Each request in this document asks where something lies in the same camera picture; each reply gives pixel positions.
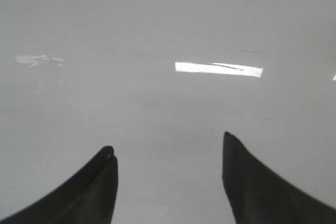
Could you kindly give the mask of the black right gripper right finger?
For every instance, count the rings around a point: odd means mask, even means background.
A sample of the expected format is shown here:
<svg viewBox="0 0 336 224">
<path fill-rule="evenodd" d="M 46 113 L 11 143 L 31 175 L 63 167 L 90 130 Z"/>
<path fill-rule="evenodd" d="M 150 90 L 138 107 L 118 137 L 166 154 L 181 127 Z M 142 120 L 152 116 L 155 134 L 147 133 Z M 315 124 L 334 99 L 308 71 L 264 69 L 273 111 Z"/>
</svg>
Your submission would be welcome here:
<svg viewBox="0 0 336 224">
<path fill-rule="evenodd" d="M 334 208 L 284 180 L 229 132 L 222 180 L 236 223 L 335 223 Z"/>
</svg>

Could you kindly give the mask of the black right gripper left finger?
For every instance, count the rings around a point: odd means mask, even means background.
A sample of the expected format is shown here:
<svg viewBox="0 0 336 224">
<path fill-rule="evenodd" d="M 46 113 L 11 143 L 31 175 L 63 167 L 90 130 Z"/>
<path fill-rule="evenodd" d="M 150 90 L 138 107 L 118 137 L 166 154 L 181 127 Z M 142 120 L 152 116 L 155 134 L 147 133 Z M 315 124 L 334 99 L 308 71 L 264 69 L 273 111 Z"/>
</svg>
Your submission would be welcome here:
<svg viewBox="0 0 336 224">
<path fill-rule="evenodd" d="M 118 160 L 103 147 L 62 185 L 1 223 L 111 223 L 118 190 Z"/>
</svg>

